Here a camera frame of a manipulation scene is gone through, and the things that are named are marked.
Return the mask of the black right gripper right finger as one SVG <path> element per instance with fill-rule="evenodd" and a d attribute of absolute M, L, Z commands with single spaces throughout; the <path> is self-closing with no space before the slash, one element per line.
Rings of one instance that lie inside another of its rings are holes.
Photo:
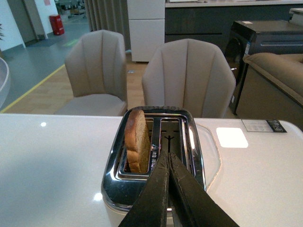
<path fill-rule="evenodd" d="M 169 153 L 169 195 L 184 227 L 238 226 L 172 152 Z"/>

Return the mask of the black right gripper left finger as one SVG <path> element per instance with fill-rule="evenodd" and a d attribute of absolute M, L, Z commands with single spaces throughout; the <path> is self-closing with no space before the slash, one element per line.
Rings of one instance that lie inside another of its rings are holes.
<path fill-rule="evenodd" d="M 138 199 L 119 224 L 121 227 L 165 227 L 169 198 L 169 159 L 163 151 Z"/>

